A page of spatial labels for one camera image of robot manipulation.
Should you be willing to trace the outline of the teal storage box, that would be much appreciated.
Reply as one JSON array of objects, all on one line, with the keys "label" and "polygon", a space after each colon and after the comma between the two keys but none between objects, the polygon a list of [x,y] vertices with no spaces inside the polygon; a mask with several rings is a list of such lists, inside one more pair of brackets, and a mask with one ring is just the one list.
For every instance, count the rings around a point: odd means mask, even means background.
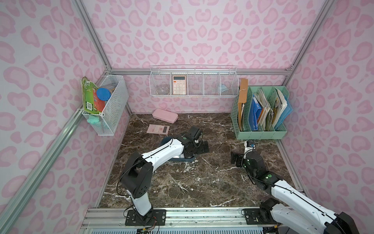
[{"label": "teal storage box", "polygon": [[[163,145],[165,145],[165,144],[168,143],[171,139],[172,139],[171,136],[164,137],[164,138],[161,140],[159,146],[163,146]],[[176,157],[176,158],[172,158],[172,159],[168,160],[168,162],[193,162],[193,161],[195,161],[196,156],[197,156],[197,155],[195,154],[193,157],[187,159],[187,158],[184,158],[184,156],[181,155],[181,156],[178,156],[178,157]]]}]

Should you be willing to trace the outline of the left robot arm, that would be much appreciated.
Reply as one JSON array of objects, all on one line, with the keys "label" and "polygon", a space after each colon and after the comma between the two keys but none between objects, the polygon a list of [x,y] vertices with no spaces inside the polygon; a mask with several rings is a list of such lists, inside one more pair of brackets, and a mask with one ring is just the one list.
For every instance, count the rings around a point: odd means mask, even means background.
[{"label": "left robot arm", "polygon": [[158,148],[146,152],[134,152],[122,170],[119,182],[130,195],[135,213],[141,218],[151,217],[153,207],[148,190],[153,173],[164,163],[193,162],[197,155],[209,152],[208,142],[203,140],[203,132],[191,127],[187,132],[162,139]]}]

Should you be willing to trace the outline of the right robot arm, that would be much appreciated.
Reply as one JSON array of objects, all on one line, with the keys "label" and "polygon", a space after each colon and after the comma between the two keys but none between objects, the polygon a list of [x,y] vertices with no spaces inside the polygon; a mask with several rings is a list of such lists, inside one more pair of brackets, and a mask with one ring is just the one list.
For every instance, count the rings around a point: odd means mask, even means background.
[{"label": "right robot arm", "polygon": [[297,191],[276,173],[267,170],[263,158],[254,150],[231,152],[231,163],[243,168],[252,184],[271,195],[260,205],[262,223],[275,221],[299,234],[357,234],[354,219],[314,202]]}]

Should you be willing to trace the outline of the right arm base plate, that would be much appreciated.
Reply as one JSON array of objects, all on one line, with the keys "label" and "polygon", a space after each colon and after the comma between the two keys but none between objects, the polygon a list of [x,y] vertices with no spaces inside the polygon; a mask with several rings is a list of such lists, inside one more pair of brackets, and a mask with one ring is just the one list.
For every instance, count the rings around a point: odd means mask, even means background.
[{"label": "right arm base plate", "polygon": [[277,222],[261,208],[247,208],[241,210],[247,225],[276,225]]}]

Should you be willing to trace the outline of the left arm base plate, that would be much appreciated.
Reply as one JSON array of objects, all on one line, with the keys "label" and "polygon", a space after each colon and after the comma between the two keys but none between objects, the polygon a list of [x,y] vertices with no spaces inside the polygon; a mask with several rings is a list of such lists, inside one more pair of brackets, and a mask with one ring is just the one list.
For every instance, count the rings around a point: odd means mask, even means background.
[{"label": "left arm base plate", "polygon": [[151,209],[144,216],[140,215],[136,210],[128,210],[127,214],[124,214],[126,226],[165,226],[166,222],[166,210]]}]

